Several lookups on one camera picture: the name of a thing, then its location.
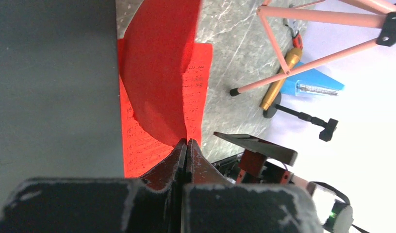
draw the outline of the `red paper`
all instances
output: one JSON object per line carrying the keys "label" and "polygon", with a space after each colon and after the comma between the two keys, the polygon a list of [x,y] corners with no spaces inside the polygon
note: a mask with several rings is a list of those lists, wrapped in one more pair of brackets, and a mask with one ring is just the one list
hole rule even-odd
{"label": "red paper", "polygon": [[[122,59],[122,49],[119,49],[119,60]],[[201,142],[201,123],[212,53],[211,44],[195,43],[191,61],[181,79],[182,124],[186,128],[187,138],[193,138],[198,143]],[[135,120],[133,107],[121,80],[120,93],[125,177],[138,177],[167,157],[173,147],[156,140]]]}
{"label": "red paper", "polygon": [[191,60],[200,2],[144,0],[122,42],[120,75],[135,118],[169,146],[187,137],[182,74]]}

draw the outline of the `gray table surface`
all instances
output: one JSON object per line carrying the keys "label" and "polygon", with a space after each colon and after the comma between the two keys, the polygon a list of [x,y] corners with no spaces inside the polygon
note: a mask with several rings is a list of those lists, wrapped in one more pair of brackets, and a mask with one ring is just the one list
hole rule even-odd
{"label": "gray table surface", "polygon": [[124,176],[115,13],[0,1],[0,209],[31,177]]}
{"label": "gray table surface", "polygon": [[[118,37],[123,37],[143,0],[116,0]],[[211,162],[241,152],[238,146],[219,139],[214,131],[248,133],[263,138],[269,120],[259,104],[268,85],[231,97],[229,90],[253,83],[277,72],[280,65],[256,15],[263,0],[204,0],[196,41],[211,43],[214,56],[202,122],[202,152]],[[288,7],[312,0],[273,0],[270,6]],[[281,18],[268,22],[285,54],[292,47],[291,35]],[[301,33],[306,22],[300,23]]]}

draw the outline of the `black tripod foot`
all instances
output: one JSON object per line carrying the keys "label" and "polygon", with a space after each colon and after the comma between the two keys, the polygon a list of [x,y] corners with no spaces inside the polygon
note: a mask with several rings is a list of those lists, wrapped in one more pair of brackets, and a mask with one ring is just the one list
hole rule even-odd
{"label": "black tripod foot", "polygon": [[237,95],[239,95],[240,93],[238,92],[238,88],[234,88],[234,89],[231,89],[230,90],[230,95],[231,96],[237,96]]}

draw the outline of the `black cable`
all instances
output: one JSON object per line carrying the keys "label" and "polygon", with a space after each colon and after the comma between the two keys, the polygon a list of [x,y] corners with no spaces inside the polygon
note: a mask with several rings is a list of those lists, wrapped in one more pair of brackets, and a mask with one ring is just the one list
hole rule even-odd
{"label": "black cable", "polygon": [[291,114],[291,115],[293,115],[293,116],[296,116],[296,117],[298,117],[298,116],[299,116],[299,113],[300,113],[300,112],[297,112],[297,111],[295,111],[295,110],[289,109],[289,108],[284,107],[284,106],[279,105],[279,104],[275,105],[275,108],[278,109],[278,110],[281,110],[281,111],[283,111],[283,112],[286,112],[286,113],[288,113],[288,114]]}
{"label": "black cable", "polygon": [[355,229],[357,229],[359,232],[361,232],[361,233],[369,233],[369,232],[367,232],[366,230],[364,230],[364,229],[362,229],[362,228],[360,228],[360,227],[357,227],[357,226],[355,226],[354,224],[352,225],[353,227],[355,227]]}
{"label": "black cable", "polygon": [[337,197],[339,197],[341,200],[343,200],[345,202],[345,204],[347,205],[351,205],[351,203],[349,202],[349,198],[343,194],[341,191],[339,191],[338,189],[332,187],[331,185],[324,183],[324,182],[319,182],[319,181],[312,181],[313,183],[320,185],[326,189],[331,190],[332,192],[334,192],[336,194]]}
{"label": "black cable", "polygon": [[281,162],[281,163],[284,165],[285,170],[288,171],[287,164],[285,164],[284,162]]}

